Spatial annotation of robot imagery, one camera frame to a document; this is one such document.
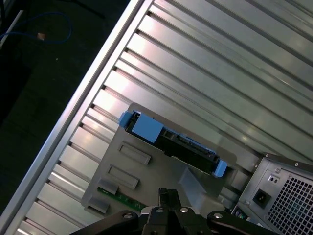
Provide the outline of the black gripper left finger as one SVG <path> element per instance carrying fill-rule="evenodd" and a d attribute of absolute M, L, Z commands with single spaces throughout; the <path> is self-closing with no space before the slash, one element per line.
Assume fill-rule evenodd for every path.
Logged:
<path fill-rule="evenodd" d="M 179 235 L 181 228 L 174 209 L 181 206 L 178 191 L 160 188 L 158 206 L 147 214 L 120 211 L 78 230 L 79 235 Z"/>

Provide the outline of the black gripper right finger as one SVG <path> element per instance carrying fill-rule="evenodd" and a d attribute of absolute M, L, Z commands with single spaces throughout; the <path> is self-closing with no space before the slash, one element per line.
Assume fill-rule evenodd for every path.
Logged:
<path fill-rule="evenodd" d="M 184 235 L 275 235 L 276 232 L 235 217 L 224 211 L 212 211 L 206 217 L 181 205 L 178 191 L 169 189 L 169 208 Z"/>

